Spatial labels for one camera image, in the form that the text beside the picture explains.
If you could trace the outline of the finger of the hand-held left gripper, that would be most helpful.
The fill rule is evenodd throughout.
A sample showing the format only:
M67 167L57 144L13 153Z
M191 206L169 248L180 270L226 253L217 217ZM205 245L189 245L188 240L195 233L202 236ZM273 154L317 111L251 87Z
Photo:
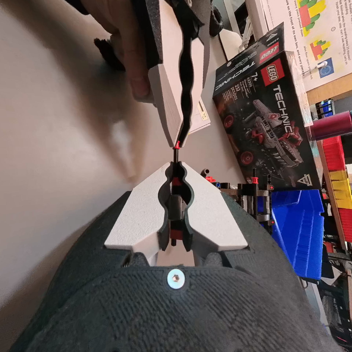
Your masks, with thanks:
M168 145L173 148L178 141L183 124L181 109L180 56L183 50L181 25L171 15L171 6L161 5L161 36L163 62L148 71L152 93Z
M198 29L189 25L183 32L183 50L180 56L181 109L183 124L179 132L180 146L184 146L191 126L191 116L201 99L209 66L209 24Z

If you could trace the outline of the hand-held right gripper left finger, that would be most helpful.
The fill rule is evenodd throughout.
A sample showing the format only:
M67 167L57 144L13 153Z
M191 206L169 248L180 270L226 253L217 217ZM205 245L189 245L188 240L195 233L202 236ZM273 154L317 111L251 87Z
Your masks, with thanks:
M106 248L142 253L151 266L156 266L161 249L158 233L168 220L165 200L159 200L159 191L166 185L168 197L172 172L173 163L165 163L133 188L105 240Z

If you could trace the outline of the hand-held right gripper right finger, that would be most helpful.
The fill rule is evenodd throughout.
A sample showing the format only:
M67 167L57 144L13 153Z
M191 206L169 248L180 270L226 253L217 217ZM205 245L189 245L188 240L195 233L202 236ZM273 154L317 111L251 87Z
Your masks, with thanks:
M248 247L221 191L184 162L179 162L184 209L185 249L193 252L195 266L210 253Z

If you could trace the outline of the black red Lego axle piece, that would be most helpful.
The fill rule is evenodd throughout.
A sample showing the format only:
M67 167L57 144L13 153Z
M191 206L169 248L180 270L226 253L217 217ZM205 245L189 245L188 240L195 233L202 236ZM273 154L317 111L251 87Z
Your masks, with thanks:
M170 240L171 246L176 246L178 240L183 240L184 223L183 223L183 199L180 194L182 183L178 176L178 154L179 150L174 150L173 171L171 179L171 194L169 197L168 210L170 222Z

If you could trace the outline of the person's left hand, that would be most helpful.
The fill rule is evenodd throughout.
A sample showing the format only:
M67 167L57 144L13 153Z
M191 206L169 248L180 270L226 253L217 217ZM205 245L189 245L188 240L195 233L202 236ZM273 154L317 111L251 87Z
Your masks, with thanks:
M135 100L147 102L151 86L145 44L137 17L129 0L82 0L87 12L115 38L118 58Z

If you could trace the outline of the white instruction booklet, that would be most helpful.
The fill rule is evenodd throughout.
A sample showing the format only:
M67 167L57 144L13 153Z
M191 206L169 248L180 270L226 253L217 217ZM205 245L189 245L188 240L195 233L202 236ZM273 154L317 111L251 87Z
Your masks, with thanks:
M202 99L199 100L197 108L194 109L191 116L191 126L188 134L195 133L210 125L210 118Z

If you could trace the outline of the black toy vehicle chassis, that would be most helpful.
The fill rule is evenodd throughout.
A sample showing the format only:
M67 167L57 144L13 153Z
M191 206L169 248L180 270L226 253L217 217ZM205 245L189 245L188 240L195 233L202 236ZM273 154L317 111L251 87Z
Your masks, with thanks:
M267 175L266 180L260 183L257 177L257 169L253 168L250 181L239 183L237 186L216 181L213 177L209 176L208 169L203 169L200 175L223 194L227 194L233 198L240 207L245 208L244 202L246 201L246 211L272 235L275 220L272 216L271 196L274 187L271 183L270 175Z

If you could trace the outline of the white lamp stand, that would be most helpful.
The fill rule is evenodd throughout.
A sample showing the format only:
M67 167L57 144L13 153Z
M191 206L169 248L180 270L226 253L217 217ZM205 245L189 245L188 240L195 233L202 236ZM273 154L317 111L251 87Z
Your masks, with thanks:
M254 36L254 40L257 41L270 31L264 11L264 1L245 0L245 5L248 16L246 18L242 43L239 46L240 52L247 49L252 35Z

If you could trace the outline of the blue storage bin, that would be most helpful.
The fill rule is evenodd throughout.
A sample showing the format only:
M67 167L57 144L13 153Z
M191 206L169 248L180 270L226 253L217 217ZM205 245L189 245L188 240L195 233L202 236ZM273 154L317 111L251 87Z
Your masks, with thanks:
M322 272L324 212L319 190L274 191L272 237L301 278L319 281Z

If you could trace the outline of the dark toy set box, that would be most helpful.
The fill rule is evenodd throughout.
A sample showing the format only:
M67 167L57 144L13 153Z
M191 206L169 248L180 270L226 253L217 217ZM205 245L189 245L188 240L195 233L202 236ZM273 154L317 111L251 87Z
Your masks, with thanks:
M255 168L277 191L321 189L313 121L284 23L217 68L213 101L248 183Z

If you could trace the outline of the stack of yellow bins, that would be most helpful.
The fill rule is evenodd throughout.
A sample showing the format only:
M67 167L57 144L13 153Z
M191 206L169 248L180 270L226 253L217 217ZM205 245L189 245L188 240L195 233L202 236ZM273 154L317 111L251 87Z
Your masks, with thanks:
M352 209L352 195L349 175L346 170L331 171L329 176L332 182L333 194L338 208Z

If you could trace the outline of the stack of red bins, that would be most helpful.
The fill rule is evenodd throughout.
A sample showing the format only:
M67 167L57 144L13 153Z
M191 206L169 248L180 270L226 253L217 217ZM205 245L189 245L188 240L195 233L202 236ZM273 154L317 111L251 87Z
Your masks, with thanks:
M346 170L347 172L341 137L338 136L338 137L325 139L323 141L322 146L323 146L325 161L327 164L328 175L329 175L329 172L332 172L332 171ZM338 207L337 209L340 216L340 222L344 233L345 242L351 243L352 242L352 209L342 209Z

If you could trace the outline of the white instruction poster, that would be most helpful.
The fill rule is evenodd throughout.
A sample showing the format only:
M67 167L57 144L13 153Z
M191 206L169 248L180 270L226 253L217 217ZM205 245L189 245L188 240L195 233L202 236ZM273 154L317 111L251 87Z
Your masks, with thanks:
M351 0L262 1L268 28L284 24L306 91L351 73Z

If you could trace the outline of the maroon cylinder bottle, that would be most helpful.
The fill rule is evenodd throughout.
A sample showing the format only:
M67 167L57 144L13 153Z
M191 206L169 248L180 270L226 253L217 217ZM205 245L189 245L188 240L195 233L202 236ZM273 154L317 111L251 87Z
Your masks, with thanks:
M341 112L313 122L310 126L312 140L319 141L352 133L351 111Z

